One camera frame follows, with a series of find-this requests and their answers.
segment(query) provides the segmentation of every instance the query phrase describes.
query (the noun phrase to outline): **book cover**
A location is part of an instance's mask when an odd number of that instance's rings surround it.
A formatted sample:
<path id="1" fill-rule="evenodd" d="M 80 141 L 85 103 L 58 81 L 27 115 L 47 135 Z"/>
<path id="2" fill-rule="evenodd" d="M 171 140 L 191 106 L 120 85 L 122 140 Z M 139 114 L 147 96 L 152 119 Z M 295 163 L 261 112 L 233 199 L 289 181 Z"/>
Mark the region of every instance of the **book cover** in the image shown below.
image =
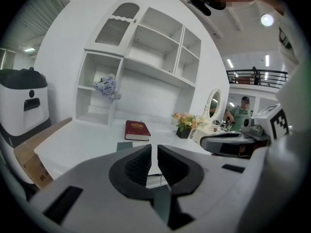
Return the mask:
<path id="1" fill-rule="evenodd" d="M 125 139 L 149 141 L 150 132 L 143 122 L 126 121 L 125 123 Z"/>

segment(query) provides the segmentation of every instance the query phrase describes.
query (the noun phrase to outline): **white desk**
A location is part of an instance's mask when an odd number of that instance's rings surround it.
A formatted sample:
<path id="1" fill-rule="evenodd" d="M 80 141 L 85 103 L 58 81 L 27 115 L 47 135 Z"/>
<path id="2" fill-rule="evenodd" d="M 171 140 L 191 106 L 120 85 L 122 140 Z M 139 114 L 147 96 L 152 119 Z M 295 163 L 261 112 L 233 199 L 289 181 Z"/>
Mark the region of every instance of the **white desk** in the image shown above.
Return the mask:
<path id="1" fill-rule="evenodd" d="M 157 145 L 170 145 L 202 154 L 210 154 L 191 139 L 180 139 L 175 126 L 145 122 L 151 133 L 152 166 L 149 175 L 161 173 L 157 166 Z M 42 142 L 35 153 L 56 179 L 75 165 L 117 151 L 118 142 L 124 139 L 125 120 L 115 120 L 112 127 L 74 120 Z"/>

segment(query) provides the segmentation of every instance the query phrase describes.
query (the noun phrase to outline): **cabinet door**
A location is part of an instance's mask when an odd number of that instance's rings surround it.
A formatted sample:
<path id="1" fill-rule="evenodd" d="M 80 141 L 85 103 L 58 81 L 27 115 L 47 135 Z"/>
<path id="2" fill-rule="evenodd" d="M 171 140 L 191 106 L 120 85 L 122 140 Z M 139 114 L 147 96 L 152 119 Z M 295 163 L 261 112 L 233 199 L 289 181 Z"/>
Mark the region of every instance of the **cabinet door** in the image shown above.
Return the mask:
<path id="1" fill-rule="evenodd" d="M 94 29 L 85 50 L 124 56 L 147 7 L 131 0 L 118 0 Z"/>

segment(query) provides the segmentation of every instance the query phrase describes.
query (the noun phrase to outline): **black flower pot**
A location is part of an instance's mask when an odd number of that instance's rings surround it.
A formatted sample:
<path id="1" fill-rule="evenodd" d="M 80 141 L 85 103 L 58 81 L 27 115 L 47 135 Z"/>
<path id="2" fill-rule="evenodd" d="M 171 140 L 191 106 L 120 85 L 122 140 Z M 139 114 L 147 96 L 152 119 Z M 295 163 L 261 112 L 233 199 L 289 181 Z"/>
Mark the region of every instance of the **black flower pot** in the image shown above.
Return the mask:
<path id="1" fill-rule="evenodd" d="M 178 137 L 181 139 L 187 139 L 189 137 L 190 132 L 191 129 L 189 128 L 184 128 L 183 131 L 180 131 L 180 128 L 178 128 L 176 135 L 178 135 Z"/>

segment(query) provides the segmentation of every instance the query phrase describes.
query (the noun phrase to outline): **fluorescent light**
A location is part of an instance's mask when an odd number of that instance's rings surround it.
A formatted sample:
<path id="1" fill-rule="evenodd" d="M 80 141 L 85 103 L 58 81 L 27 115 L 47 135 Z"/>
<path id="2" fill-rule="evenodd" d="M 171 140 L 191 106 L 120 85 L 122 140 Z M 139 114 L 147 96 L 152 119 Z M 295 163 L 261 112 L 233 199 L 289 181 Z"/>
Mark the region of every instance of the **fluorescent light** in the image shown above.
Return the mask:
<path id="1" fill-rule="evenodd" d="M 269 66 L 269 56 L 268 55 L 266 55 L 266 67 L 268 67 Z"/>
<path id="2" fill-rule="evenodd" d="M 274 19 L 271 15 L 269 14 L 264 14 L 262 17 L 261 17 L 261 23 L 263 24 L 263 26 L 271 26 L 273 23 L 274 23 Z"/>
<path id="3" fill-rule="evenodd" d="M 232 63 L 231 63 L 231 60 L 227 59 L 227 61 L 228 61 L 228 63 L 229 63 L 229 66 L 230 66 L 231 68 L 233 68 L 233 65 L 232 65 Z"/>
<path id="4" fill-rule="evenodd" d="M 30 51 L 33 51 L 33 50 L 35 50 L 35 49 L 30 48 L 30 49 L 26 49 L 25 52 L 30 52 Z"/>

